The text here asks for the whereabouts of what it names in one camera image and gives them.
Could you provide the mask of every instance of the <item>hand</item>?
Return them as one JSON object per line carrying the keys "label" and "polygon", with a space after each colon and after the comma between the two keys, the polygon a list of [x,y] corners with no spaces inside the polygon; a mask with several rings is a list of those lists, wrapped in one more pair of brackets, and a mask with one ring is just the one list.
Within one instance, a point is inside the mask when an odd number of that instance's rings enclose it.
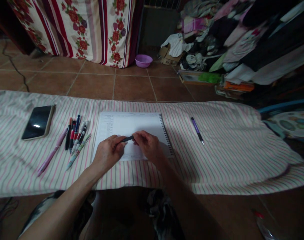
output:
{"label": "hand", "polygon": [[162,152],[158,137],[147,133],[146,131],[138,131],[132,134],[134,144],[138,145],[146,158],[156,167],[160,160],[164,161],[165,156]]}
{"label": "hand", "polygon": [[93,166],[96,170],[105,174],[111,167],[113,167],[122,157],[124,153],[124,147],[126,142],[121,142],[125,136],[118,137],[117,135],[112,135],[107,139],[100,142],[95,153]]}

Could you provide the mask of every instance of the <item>plastic bowl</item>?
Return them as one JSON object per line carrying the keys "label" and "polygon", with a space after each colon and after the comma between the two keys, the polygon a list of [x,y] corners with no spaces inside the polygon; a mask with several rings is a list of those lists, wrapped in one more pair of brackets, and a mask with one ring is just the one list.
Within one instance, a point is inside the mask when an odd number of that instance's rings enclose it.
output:
{"label": "plastic bowl", "polygon": [[152,61],[153,59],[150,56],[144,54],[139,54],[135,57],[135,63],[140,68],[147,68]]}

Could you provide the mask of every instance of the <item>forearm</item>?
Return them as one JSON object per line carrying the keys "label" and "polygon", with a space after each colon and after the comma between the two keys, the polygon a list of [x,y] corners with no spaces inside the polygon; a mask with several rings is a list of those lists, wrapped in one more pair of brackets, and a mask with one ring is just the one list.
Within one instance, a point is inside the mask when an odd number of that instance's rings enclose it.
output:
{"label": "forearm", "polygon": [[186,239],[227,239],[224,231],[164,157],[156,166],[163,177]]}
{"label": "forearm", "polygon": [[93,185],[103,174],[87,168],[81,176],[20,237],[64,239]]}

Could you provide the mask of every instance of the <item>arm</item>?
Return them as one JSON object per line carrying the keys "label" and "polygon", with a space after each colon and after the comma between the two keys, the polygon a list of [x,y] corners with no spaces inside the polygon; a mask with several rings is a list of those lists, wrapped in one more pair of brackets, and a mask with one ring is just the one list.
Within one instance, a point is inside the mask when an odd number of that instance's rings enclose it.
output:
{"label": "arm", "polygon": [[93,163],[20,237],[26,239],[64,239],[97,181],[121,158],[125,136],[113,135],[102,141]]}
{"label": "arm", "polygon": [[159,140],[145,131],[133,134],[135,144],[160,171],[186,239],[227,239],[223,229],[171,167]]}

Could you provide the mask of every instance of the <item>smartphone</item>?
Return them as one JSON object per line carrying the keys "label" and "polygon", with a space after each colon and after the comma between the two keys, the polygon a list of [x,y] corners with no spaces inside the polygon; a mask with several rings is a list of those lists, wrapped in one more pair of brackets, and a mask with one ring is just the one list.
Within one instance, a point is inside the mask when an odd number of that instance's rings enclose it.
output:
{"label": "smartphone", "polygon": [[55,105],[36,107],[25,127],[22,140],[32,140],[48,135]]}

